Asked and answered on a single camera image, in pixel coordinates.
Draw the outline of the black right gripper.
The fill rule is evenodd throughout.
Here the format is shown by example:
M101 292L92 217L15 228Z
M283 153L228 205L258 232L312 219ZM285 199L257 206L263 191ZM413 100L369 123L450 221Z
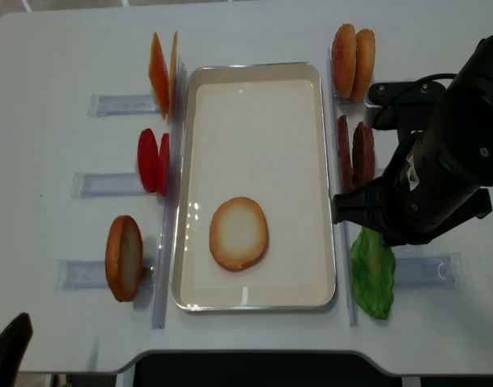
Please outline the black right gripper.
M377 231L389 246L427 244L491 211L488 190L449 164L431 131L411 134L380 177L332 200L334 223Z

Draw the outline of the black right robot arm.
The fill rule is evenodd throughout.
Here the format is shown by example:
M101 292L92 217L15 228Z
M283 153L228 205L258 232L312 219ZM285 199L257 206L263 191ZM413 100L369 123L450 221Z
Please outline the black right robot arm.
M437 75L396 82L371 121L399 144L383 174L332 201L335 223L377 231L391 245L426 244L492 210L493 35L479 42L434 100Z

